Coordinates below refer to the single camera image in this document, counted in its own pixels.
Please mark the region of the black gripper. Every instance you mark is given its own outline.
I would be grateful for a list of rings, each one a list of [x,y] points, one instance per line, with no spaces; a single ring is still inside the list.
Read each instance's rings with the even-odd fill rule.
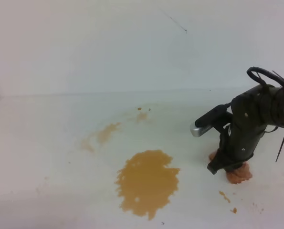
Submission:
[[[217,107],[220,145],[207,169],[233,171],[253,157],[268,125],[279,126],[279,88],[254,87]]]

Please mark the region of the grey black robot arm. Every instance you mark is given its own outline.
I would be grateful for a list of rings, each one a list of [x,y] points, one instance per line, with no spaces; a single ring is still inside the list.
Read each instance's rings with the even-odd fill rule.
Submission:
[[[232,99],[231,112],[225,112],[214,127],[220,144],[207,169],[234,171],[253,157],[268,125],[284,128],[284,87],[258,85]]]

